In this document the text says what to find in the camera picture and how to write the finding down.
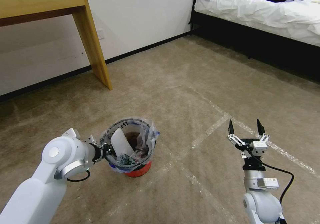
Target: black bed frame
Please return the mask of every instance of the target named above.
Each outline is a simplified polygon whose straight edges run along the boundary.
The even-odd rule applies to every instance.
[[[213,37],[214,42],[227,47],[236,46],[248,58],[253,57],[293,74],[320,80],[314,67],[320,64],[320,47],[195,12],[195,2],[193,0],[190,33],[193,33],[194,24],[200,25],[200,29],[206,29],[202,37],[211,40]]]

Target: black cable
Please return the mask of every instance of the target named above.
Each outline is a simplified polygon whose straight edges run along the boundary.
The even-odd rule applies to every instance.
[[[71,180],[71,179],[67,178],[67,181],[70,181],[70,182],[80,182],[80,181],[84,181],[84,180],[86,180],[86,179],[88,179],[88,178],[90,177],[90,171],[89,171],[89,170],[87,170],[87,173],[88,173],[88,175],[87,175],[85,178],[83,178],[83,179]]]
[[[273,166],[271,166],[271,165],[265,164],[265,163],[263,163],[261,160],[259,160],[258,158],[256,158],[251,152],[249,152],[249,153],[250,153],[250,155],[251,155],[254,159],[256,159],[256,160],[257,160],[258,162],[260,162],[261,164],[263,164],[263,165],[265,165],[265,166],[267,166],[267,167],[269,167],[269,168],[271,168],[271,169],[274,169],[274,170],[277,170],[277,171],[281,171],[281,172],[284,172],[284,173],[287,173],[287,174],[290,174],[290,175],[291,175],[291,180],[289,181],[289,183],[288,183],[288,185],[286,186],[286,188],[283,190],[283,192],[282,192],[282,194],[281,194],[281,196],[280,196],[280,199],[279,199],[280,204],[282,204],[282,199],[283,199],[284,195],[286,194],[287,190],[289,189],[289,187],[290,187],[291,184],[293,183],[294,175],[293,175],[291,172],[289,172],[289,171],[286,171],[286,170],[283,170],[283,169],[280,169],[280,168],[273,167]]]

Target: electrical outlet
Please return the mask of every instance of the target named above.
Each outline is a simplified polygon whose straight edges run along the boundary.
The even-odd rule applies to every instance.
[[[97,29],[98,39],[104,39],[103,29]]]

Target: table leg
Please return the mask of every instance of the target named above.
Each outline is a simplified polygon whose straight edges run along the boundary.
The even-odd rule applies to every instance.
[[[78,28],[93,73],[109,90],[112,90],[108,69],[102,54],[89,4],[87,0],[85,1],[87,3],[85,6],[75,7],[73,9],[72,16]]]

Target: white bedsheet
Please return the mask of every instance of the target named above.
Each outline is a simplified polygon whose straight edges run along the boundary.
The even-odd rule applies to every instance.
[[[197,0],[195,11],[320,47],[316,1]]]

